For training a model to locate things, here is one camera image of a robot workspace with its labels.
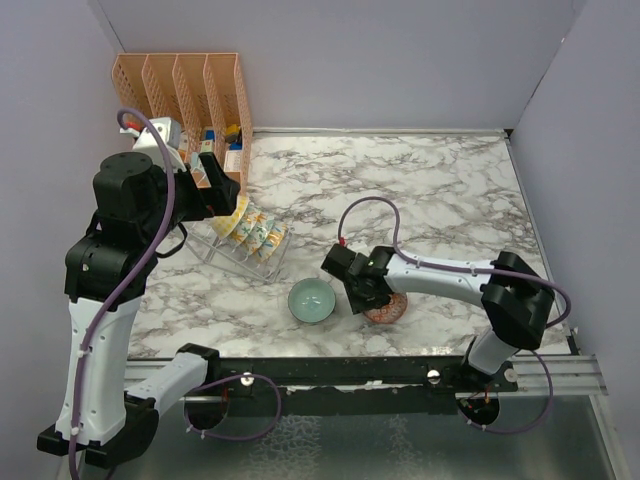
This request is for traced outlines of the red patterned ceramic bowl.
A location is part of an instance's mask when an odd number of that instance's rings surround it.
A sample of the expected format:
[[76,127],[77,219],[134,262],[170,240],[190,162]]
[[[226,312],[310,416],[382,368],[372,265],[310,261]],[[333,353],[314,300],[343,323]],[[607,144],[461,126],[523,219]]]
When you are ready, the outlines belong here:
[[363,315],[374,324],[387,325],[398,321],[406,312],[408,297],[406,294],[394,293],[390,302],[378,309],[365,311]]

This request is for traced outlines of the yellow sun pattern bowl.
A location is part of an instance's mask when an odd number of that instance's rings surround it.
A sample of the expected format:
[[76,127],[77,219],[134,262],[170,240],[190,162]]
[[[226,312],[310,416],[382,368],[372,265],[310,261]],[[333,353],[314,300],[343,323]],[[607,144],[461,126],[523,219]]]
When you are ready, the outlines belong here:
[[250,204],[249,197],[239,195],[235,211],[229,216],[216,216],[210,221],[210,226],[220,239],[225,239],[238,225]]

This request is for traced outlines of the white orange flower small bowl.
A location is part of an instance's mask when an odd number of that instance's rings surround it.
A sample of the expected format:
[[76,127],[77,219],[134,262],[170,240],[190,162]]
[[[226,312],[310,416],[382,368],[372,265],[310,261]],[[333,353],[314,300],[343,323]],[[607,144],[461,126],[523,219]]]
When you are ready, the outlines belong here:
[[261,210],[255,206],[248,206],[236,227],[229,235],[229,243],[234,247],[240,246],[249,236],[258,222]]

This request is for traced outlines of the white bowl orange flower green leaves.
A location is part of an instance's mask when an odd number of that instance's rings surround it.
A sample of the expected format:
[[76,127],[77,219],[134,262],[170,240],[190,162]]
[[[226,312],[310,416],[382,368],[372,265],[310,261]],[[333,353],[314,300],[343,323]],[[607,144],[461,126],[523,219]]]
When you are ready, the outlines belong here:
[[255,226],[242,243],[242,247],[247,255],[253,255],[266,241],[268,234],[271,232],[275,218],[273,216],[265,216],[261,214]]

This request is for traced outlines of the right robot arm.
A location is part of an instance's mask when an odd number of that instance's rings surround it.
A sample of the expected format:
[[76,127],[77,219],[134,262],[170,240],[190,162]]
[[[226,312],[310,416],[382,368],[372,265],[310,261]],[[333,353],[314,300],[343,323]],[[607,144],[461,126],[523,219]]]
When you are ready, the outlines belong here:
[[377,246],[368,256],[335,244],[321,269],[342,282],[354,314],[381,309],[394,294],[421,293],[484,310],[490,326],[476,337],[459,367],[461,383],[481,391],[511,356],[540,347],[555,293],[518,255],[493,261],[446,261]]

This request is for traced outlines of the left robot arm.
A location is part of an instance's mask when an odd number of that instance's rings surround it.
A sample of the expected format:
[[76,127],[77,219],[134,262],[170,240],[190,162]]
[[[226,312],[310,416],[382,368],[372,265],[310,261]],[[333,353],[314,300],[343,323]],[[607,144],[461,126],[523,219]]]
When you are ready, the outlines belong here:
[[87,464],[112,469],[149,448],[162,413],[190,389],[206,395],[220,385],[219,354],[187,346],[149,386],[126,389],[133,322],[157,247],[185,223],[232,214],[240,185],[211,152],[198,156],[209,182],[191,170],[167,170],[133,151],[114,154],[93,179],[97,208],[84,237],[67,253],[71,352],[65,398],[56,422],[41,432],[39,450],[85,454]]

